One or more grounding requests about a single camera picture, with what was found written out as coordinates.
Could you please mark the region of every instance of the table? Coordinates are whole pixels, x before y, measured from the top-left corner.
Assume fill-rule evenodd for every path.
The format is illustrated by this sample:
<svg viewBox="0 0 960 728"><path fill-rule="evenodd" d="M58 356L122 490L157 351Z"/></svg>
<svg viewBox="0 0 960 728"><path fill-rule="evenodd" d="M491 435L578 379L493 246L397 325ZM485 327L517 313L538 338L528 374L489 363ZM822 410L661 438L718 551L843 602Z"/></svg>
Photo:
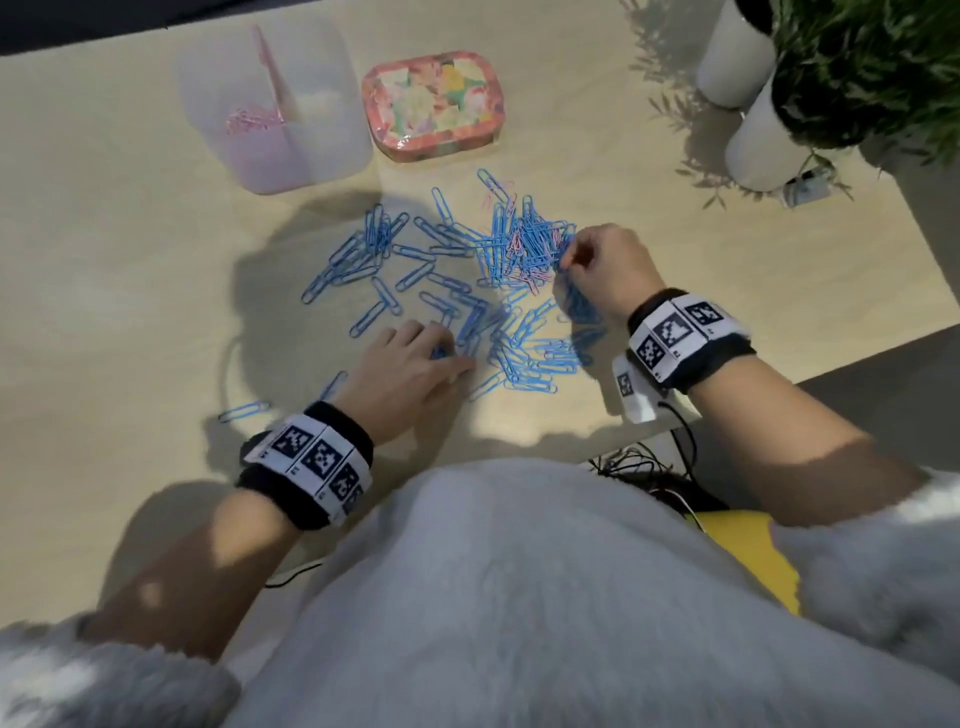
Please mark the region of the table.
<svg viewBox="0 0 960 728"><path fill-rule="evenodd" d="M726 209L703 209L712 191L676 170L705 124L730 116L674 131L650 104L664 84L632 68L635 29L612 0L328 0L271 12L329 13L358 76L424 53L481 53L506 93L504 133L411 165L374 152L355 178L256 197L180 112L171 64L205 24L0 60L0 623L91 606L208 512L243 438L316 397L372 338L375 328L346 336L367 290L300 305L323 251L378 200L428 209L435 184L479 222L480 166L548 217L637 228L668 281L747 322L794 380L960 321L895 184L859 158L844 166L855 202L786 211L724 190ZM704 27L696 33L678 46L681 65L696 61ZM622 425L602 361L555 396L498 390L418 430L384 449L377 477L501 455L576 461L650 434ZM216 423L257 399L274 409Z"/></svg>

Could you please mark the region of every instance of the wristband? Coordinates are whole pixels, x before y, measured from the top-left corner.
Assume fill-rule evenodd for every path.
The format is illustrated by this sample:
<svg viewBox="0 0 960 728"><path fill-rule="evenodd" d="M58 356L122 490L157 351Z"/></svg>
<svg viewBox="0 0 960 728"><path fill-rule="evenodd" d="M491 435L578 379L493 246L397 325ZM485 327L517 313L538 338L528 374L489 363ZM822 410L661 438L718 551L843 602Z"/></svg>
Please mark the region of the wristband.
<svg viewBox="0 0 960 728"><path fill-rule="evenodd" d="M370 489L373 443L326 402L287 418L243 458L237 485L268 497L301 530L339 525Z"/></svg>
<svg viewBox="0 0 960 728"><path fill-rule="evenodd" d="M731 359L756 353L750 334L716 303L667 289L630 317L630 349L657 383L684 394Z"/></svg>

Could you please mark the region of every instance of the gray sleeve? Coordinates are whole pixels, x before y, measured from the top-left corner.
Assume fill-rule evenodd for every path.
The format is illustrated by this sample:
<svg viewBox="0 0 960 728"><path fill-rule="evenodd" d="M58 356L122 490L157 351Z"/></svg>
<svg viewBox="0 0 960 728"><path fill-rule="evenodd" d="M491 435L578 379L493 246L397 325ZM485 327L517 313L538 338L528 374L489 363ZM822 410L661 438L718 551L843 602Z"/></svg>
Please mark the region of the gray sleeve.
<svg viewBox="0 0 960 728"><path fill-rule="evenodd" d="M77 640L80 618L0 629L0 725L16 728L213 728L240 696L203 660Z"/></svg>
<svg viewBox="0 0 960 728"><path fill-rule="evenodd" d="M960 475L832 526L774 525L805 617L960 682Z"/></svg>

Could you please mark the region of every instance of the person's left hand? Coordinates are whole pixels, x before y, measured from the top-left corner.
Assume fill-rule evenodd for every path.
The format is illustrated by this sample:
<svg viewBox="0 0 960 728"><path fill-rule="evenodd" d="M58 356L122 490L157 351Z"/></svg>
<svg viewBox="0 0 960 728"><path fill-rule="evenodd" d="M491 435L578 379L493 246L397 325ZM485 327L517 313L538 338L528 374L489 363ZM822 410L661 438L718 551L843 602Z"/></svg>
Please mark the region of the person's left hand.
<svg viewBox="0 0 960 728"><path fill-rule="evenodd" d="M453 352L453 334L440 324L408 321L381 331L330 403L363 427L374 445L394 440L476 364L469 356L431 359L438 346Z"/></svg>

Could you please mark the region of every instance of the gray fuzzy sweater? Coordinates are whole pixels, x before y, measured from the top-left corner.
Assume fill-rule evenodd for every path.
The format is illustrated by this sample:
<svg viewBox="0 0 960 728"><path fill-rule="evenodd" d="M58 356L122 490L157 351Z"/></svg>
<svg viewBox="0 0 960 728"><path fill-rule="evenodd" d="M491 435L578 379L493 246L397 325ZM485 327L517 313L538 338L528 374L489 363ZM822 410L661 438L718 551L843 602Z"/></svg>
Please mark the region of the gray fuzzy sweater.
<svg viewBox="0 0 960 728"><path fill-rule="evenodd" d="M343 541L242 695L222 667L14 625L0 726L960 725L960 476L774 536L806 619L635 489L430 471Z"/></svg>

